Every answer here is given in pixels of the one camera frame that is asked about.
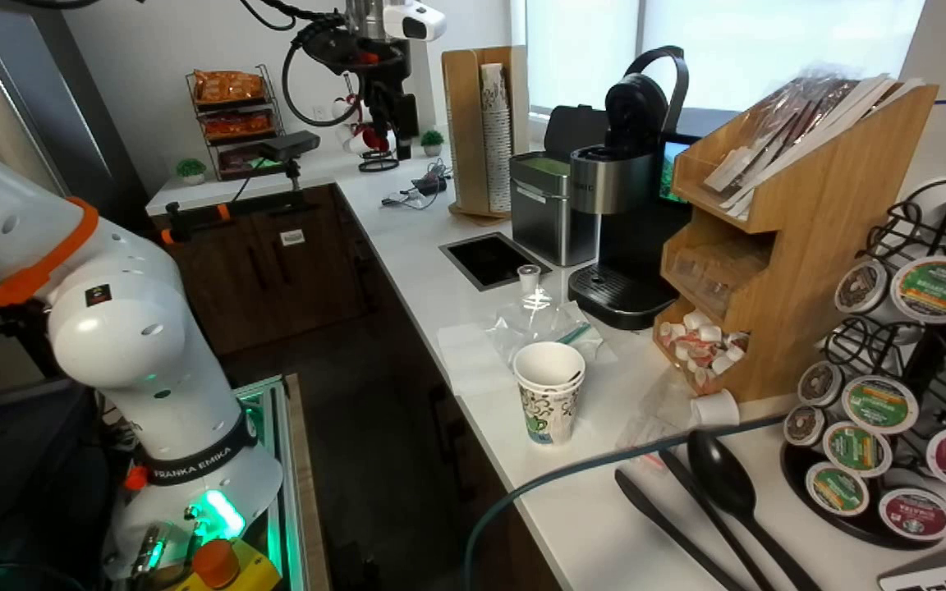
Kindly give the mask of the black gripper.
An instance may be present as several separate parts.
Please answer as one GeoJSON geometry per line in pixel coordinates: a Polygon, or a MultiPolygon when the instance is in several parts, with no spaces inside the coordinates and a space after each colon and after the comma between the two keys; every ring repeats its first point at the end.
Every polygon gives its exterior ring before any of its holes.
{"type": "Polygon", "coordinates": [[[416,128],[415,99],[404,91],[410,74],[404,40],[361,40],[357,42],[357,118],[376,134],[410,134],[416,128]]]}

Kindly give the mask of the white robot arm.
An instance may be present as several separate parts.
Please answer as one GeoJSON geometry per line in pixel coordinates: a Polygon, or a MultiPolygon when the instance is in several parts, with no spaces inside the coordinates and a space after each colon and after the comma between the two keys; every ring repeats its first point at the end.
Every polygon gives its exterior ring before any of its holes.
{"type": "Polygon", "coordinates": [[[97,390],[148,468],[107,526],[105,577],[136,577],[151,531],[239,539],[268,512],[287,467],[251,431],[183,292],[151,240],[0,165],[0,308],[41,303],[64,377],[97,390]]]}

